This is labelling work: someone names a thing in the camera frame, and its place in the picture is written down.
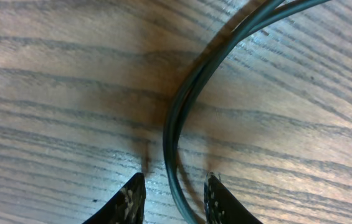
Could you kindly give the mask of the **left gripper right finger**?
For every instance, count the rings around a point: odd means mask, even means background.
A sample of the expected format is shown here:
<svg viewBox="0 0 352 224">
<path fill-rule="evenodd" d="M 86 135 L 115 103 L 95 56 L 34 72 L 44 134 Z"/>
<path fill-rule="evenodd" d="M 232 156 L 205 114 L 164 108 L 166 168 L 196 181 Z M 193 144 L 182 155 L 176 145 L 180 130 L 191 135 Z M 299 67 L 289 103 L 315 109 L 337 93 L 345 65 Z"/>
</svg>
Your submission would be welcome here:
<svg viewBox="0 0 352 224">
<path fill-rule="evenodd" d="M 262 224 L 213 172 L 207 173 L 204 182 L 204 210 L 208 224 Z"/>
</svg>

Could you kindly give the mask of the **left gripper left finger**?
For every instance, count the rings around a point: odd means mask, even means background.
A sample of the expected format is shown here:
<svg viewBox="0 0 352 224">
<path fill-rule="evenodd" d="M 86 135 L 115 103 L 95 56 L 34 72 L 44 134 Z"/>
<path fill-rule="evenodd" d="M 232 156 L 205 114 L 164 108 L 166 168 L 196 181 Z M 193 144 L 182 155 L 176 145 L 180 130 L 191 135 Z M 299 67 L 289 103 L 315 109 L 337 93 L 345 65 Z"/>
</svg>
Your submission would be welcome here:
<svg viewBox="0 0 352 224">
<path fill-rule="evenodd" d="M 137 172 L 83 224 L 142 224 L 146 199 L 145 176 Z"/>
</svg>

